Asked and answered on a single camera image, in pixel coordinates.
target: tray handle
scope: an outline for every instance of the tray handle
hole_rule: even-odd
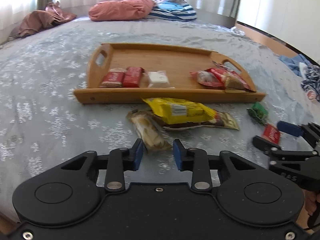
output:
[[[233,66],[235,66],[238,70],[241,71],[241,73],[239,74],[239,76],[249,85],[249,87],[251,88],[252,91],[256,92],[256,86],[254,85],[251,77],[249,76],[249,74],[247,73],[247,71],[241,67],[241,65],[239,65],[236,61],[234,61],[233,59],[217,53],[217,52],[212,52],[211,53],[211,60],[215,61],[218,64],[224,64],[226,62],[230,62]]]
[[[103,55],[104,60],[101,66],[96,63],[99,55]],[[103,77],[108,73],[110,62],[112,59],[113,48],[110,44],[102,44],[98,47],[88,63],[87,67],[87,87],[99,87]]]

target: plastic wrapper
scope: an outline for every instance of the plastic wrapper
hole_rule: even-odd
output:
[[[223,87],[223,84],[210,72],[207,71],[197,71],[190,72],[191,77],[197,80],[199,84],[202,84],[207,87]]]
[[[143,99],[153,113],[167,124],[205,122],[214,119],[217,111],[201,104],[176,98]]]
[[[261,125],[268,123],[268,111],[259,103],[255,102],[251,108],[247,108],[248,114]]]
[[[138,136],[143,140],[149,152],[171,148],[171,145],[162,137],[144,111],[131,111],[128,113],[127,117],[133,123]]]
[[[161,117],[153,114],[152,111],[146,111],[146,113],[154,122],[156,122],[165,130],[180,131],[180,130],[193,129],[197,127],[230,128],[235,130],[240,129],[236,120],[229,113],[217,112],[215,118],[205,122],[198,122],[198,123],[186,122],[186,123],[178,123],[178,124],[167,124],[161,119]]]
[[[123,68],[110,69],[107,75],[103,77],[100,87],[122,87],[124,73],[125,69]]]
[[[209,68],[206,71],[214,74],[216,78],[223,83],[226,90],[251,90],[249,85],[239,76],[239,74],[221,64]]]
[[[170,83],[165,71],[148,72],[149,88],[169,88]]]
[[[262,138],[274,143],[279,144],[280,141],[280,131],[274,125],[268,123],[263,132]]]
[[[142,67],[128,67],[124,74],[122,86],[125,88],[138,88],[144,69]]]

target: striped pillow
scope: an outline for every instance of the striped pillow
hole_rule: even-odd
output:
[[[196,11],[189,4],[180,5],[174,2],[158,2],[146,18],[188,22],[196,20],[197,16]]]

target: blue clothing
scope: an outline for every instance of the blue clothing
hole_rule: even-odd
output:
[[[309,60],[306,59],[305,56],[299,54],[293,58],[289,58],[286,56],[280,56],[279,60],[281,60],[284,64],[286,64],[297,76],[302,77],[299,69],[299,63],[303,62],[304,64],[310,66],[312,65]]]
[[[197,16],[190,4],[158,2],[145,18],[188,22],[196,20]]]

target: screw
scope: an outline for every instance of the screw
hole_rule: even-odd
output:
[[[208,182],[199,181],[195,183],[196,189],[207,189],[210,187],[210,184]]]
[[[23,237],[25,240],[31,240],[31,239],[33,239],[33,234],[30,233],[30,232],[28,232],[28,231],[26,231],[26,232],[23,232],[22,237]]]
[[[112,181],[107,184],[108,189],[120,189],[122,187],[122,183],[118,181]]]
[[[294,240],[296,234],[294,232],[289,232],[285,235],[285,240]]]

